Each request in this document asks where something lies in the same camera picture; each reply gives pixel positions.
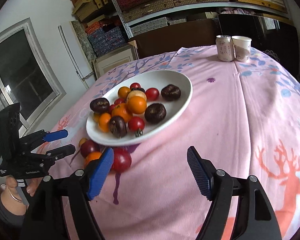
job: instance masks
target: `picture frame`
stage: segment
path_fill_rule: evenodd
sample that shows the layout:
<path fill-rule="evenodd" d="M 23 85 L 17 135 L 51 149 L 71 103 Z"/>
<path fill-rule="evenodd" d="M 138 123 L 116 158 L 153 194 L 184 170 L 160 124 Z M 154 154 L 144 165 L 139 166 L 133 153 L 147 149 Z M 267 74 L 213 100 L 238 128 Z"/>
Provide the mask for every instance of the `picture frame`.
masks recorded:
<path fill-rule="evenodd" d="M 97 77 L 101 77 L 124 63 L 139 59 L 135 46 L 126 44 L 94 60 L 93 66 Z"/>

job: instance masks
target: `logo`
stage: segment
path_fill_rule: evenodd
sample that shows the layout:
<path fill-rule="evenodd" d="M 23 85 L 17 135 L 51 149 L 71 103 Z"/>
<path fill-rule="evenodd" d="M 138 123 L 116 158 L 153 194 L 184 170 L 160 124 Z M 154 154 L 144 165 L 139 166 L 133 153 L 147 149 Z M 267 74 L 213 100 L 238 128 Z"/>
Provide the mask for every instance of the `logo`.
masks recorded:
<path fill-rule="evenodd" d="M 32 173 L 39 173 L 40 171 L 29 171 L 29 172 L 26 172 L 25 174 L 32 174 Z"/>

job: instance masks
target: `oval plate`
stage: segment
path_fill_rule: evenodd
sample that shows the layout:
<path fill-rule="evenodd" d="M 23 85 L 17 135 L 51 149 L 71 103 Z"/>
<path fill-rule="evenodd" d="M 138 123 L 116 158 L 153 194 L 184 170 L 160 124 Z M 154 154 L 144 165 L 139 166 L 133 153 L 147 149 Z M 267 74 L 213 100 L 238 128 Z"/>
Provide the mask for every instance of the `oval plate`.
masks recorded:
<path fill-rule="evenodd" d="M 167 110 L 167 115 L 165 119 L 158 124 L 149 124 L 145 121 L 143 114 L 139 115 L 145 121 L 146 126 L 143 131 L 143 135 L 137 138 L 133 132 L 129 131 L 128 125 L 128 134 L 120 139 L 115 138 L 110 132 L 101 132 L 98 128 L 98 124 L 96 124 L 96 122 L 92 119 L 93 112 L 91 111 L 87 120 L 87 133 L 93 141 L 106 146 L 128 146 L 148 140 L 151 136 L 157 134 L 159 131 L 177 120 L 189 105 L 192 96 L 192 84 L 187 76 L 172 70 L 155 70 L 144 72 L 121 82 L 110 89 L 103 97 L 107 98 L 112 105 L 118 98 L 119 88 L 124 86 L 130 87 L 130 85 L 134 82 L 139 83 L 145 90 L 148 88 L 157 88 L 159 91 L 161 91 L 165 86 L 173 84 L 180 88 L 181 97 L 176 101 L 167 102 L 160 95 L 157 101 L 147 102 L 148 106 L 153 103 L 163 104 Z"/>

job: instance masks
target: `red cherry tomato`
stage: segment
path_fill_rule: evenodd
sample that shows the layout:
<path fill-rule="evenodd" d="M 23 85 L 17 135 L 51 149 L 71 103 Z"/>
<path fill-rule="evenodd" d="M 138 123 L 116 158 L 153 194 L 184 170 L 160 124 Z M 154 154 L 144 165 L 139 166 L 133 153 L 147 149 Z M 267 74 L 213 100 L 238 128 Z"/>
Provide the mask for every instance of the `red cherry tomato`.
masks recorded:
<path fill-rule="evenodd" d="M 115 105 L 111 105 L 110 107 L 109 107 L 109 114 L 111 114 L 112 113 L 112 110 L 115 108 Z"/>
<path fill-rule="evenodd" d="M 124 99 L 122 98 L 118 98 L 117 100 L 114 101 L 114 105 L 118 105 L 118 104 L 121 104 L 121 103 L 125 103 Z"/>
<path fill-rule="evenodd" d="M 155 101 L 159 97 L 159 90 L 156 88 L 149 88 L 146 91 L 147 101 Z"/>
<path fill-rule="evenodd" d="M 99 152 L 99 151 L 100 151 L 100 146 L 92 140 L 87 140 L 80 147 L 80 153 L 83 156 L 83 158 L 87 157 L 91 152 Z"/>
<path fill-rule="evenodd" d="M 138 129 L 142 131 L 145 128 L 145 121 L 143 121 L 143 119 L 138 116 L 134 116 L 128 122 L 128 127 L 132 132 L 136 132 L 138 131 Z"/>
<path fill-rule="evenodd" d="M 141 88 L 140 84 L 139 83 L 132 83 L 130 85 L 130 89 L 133 89 L 133 88 Z"/>
<path fill-rule="evenodd" d="M 111 169 L 116 172 L 122 173 L 130 168 L 131 166 L 131 155 L 127 150 L 122 148 L 114 148 L 114 160 Z"/>

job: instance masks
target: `pink cloth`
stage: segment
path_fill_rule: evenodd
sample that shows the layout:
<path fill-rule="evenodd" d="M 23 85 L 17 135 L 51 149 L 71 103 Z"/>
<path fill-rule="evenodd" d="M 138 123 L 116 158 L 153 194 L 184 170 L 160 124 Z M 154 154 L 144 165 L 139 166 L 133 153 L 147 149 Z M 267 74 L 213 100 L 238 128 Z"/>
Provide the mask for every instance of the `pink cloth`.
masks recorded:
<path fill-rule="evenodd" d="M 193 145 L 202 158 L 231 176 L 256 175 L 276 212 L 283 239 L 290 239 L 300 226 L 300 85 L 256 49 L 244 64 L 221 62 L 216 46 L 205 46 L 116 67 L 98 79 L 53 128 L 67 129 L 69 136 L 38 151 L 69 143 L 78 150 L 79 140 L 87 137 L 90 101 L 131 76 L 157 69 L 187 75 L 193 96 L 176 122 L 136 149 L 128 148 L 132 166 L 121 174 L 117 199 L 116 175 L 110 173 L 100 195 L 90 202 L 105 238 L 196 238 L 210 202 L 200 195 L 187 164 L 186 151 Z M 80 154 L 70 166 L 71 158 L 57 161 L 50 174 L 60 178 L 82 168 Z M 236 212 L 233 200 L 224 240 L 230 237 Z M 71 239 L 77 239 L 66 200 L 64 209 Z"/>

